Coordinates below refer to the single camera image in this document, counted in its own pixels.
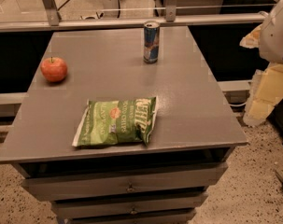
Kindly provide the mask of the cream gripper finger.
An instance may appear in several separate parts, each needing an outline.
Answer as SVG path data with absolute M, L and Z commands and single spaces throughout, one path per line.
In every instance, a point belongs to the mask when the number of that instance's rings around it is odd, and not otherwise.
M 239 45 L 243 48 L 247 49 L 255 49 L 260 45 L 260 32 L 261 32 L 261 25 L 255 27 L 250 33 L 244 36 Z
M 283 64 L 269 63 L 264 71 L 253 75 L 243 121 L 249 127 L 259 126 L 282 99 Z

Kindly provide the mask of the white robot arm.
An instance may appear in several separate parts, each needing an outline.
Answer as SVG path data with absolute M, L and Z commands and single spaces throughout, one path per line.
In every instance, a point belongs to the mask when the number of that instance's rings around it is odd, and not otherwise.
M 283 0 L 277 2 L 261 25 L 241 39 L 240 46 L 258 48 L 260 57 L 269 62 L 251 79 L 243 117 L 247 126 L 259 126 L 283 99 Z

